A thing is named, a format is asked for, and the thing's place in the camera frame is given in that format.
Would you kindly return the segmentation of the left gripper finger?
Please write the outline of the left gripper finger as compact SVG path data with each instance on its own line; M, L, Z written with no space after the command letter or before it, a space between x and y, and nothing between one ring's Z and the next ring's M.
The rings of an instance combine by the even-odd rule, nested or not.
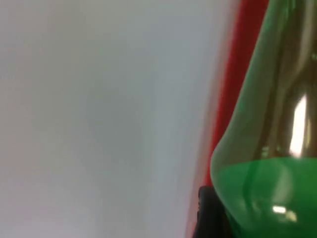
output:
M197 223L192 238L232 238L232 228L215 189L201 186L198 198Z

